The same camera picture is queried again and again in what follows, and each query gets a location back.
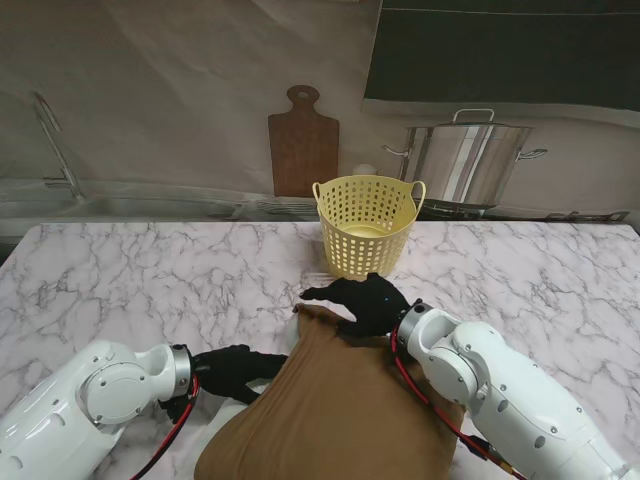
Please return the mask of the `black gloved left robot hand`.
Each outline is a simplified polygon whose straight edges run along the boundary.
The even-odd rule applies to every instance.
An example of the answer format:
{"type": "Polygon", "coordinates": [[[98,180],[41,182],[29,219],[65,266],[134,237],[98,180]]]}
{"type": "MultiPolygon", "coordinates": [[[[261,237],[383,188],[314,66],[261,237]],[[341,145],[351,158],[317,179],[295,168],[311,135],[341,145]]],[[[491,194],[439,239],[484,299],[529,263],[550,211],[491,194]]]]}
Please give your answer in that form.
{"type": "Polygon", "coordinates": [[[251,405],[260,394],[248,384],[273,380],[287,360],[287,355],[260,353],[241,344],[195,355],[193,370],[206,392],[251,405]]]}

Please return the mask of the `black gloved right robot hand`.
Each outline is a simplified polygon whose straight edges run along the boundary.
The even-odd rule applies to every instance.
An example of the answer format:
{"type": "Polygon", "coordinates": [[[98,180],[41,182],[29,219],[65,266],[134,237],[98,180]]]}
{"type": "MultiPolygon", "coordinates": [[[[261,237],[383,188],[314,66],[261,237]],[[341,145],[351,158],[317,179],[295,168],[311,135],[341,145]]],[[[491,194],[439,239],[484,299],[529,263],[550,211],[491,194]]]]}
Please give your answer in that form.
{"type": "Polygon", "coordinates": [[[353,314],[354,321],[335,323],[336,334],[345,339],[386,336],[411,308],[404,295],[375,272],[363,281],[339,278],[326,287],[309,288],[300,298],[339,304],[353,314]]]}

